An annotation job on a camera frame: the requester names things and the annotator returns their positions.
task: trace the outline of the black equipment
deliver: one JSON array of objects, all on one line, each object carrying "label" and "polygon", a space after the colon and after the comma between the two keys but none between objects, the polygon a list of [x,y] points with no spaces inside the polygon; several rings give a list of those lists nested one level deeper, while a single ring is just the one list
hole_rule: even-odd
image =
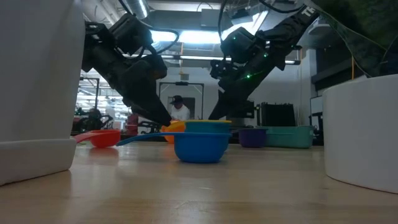
[{"label": "black equipment", "polygon": [[[312,124],[312,117],[316,117],[318,120],[318,126],[314,126]],[[316,146],[323,146],[323,112],[312,113],[310,118],[310,125],[314,126],[313,135],[314,140],[313,144]]]},{"label": "black equipment", "polygon": [[160,129],[162,128],[160,124],[151,121],[141,121],[137,126],[143,128],[149,128],[149,132],[141,131],[141,134],[159,133]]},{"label": "black equipment", "polygon": [[[81,69],[94,68],[141,116],[168,126],[171,117],[156,95],[156,80],[167,74],[162,57],[151,46],[149,28],[125,14],[109,30],[104,24],[86,22],[85,51]],[[141,48],[136,58],[126,58]],[[142,57],[144,50],[152,54]]]},{"label": "black equipment", "polygon": [[257,105],[257,125],[292,127],[296,126],[293,104],[268,104]]},{"label": "black equipment", "polygon": [[250,100],[246,100],[243,104],[242,107],[239,107],[239,109],[234,110],[230,112],[229,117],[230,118],[254,118],[254,102]]},{"label": "black equipment", "polygon": [[82,118],[76,123],[73,123],[73,133],[85,133],[87,131],[100,130],[113,120],[113,117],[110,115],[101,115],[101,112],[96,108],[90,109],[89,112],[84,112],[81,108],[78,108],[77,113],[78,115],[88,115],[88,117]]}]

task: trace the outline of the teal container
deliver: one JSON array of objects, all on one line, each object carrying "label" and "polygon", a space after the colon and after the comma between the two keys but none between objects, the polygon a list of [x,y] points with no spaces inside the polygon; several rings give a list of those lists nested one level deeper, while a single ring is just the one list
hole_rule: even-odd
[{"label": "teal container", "polygon": [[313,127],[258,127],[267,129],[267,147],[308,149],[312,146]]},{"label": "teal container", "polygon": [[186,133],[224,133],[229,134],[230,123],[225,122],[198,122],[198,121],[186,121],[185,132]]}]

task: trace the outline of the wooden table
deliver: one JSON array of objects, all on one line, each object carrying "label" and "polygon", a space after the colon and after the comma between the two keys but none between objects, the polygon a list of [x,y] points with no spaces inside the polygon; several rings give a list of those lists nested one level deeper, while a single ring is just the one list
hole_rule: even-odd
[{"label": "wooden table", "polygon": [[398,195],[325,176],[322,149],[241,149],[219,164],[173,147],[78,146],[69,171],[0,187],[0,223],[398,223]]}]

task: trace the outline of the purple bowl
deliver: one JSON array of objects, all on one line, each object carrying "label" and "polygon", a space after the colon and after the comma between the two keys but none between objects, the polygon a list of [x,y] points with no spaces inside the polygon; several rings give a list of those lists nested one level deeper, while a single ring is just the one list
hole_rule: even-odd
[{"label": "purple bowl", "polygon": [[242,147],[263,147],[266,142],[266,129],[239,130],[239,143]]}]

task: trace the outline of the white shirt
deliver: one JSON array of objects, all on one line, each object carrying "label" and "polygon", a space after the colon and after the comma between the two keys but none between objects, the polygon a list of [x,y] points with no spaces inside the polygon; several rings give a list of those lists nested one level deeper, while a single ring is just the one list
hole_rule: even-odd
[{"label": "white shirt", "polygon": [[180,121],[186,121],[186,120],[190,119],[190,112],[189,112],[189,109],[185,105],[182,105],[182,107],[180,109],[177,109],[175,106],[173,106],[171,116],[173,119],[177,119]]},{"label": "white shirt", "polygon": [[116,112],[113,108],[106,108],[105,114],[111,116],[113,119],[116,119]]}]

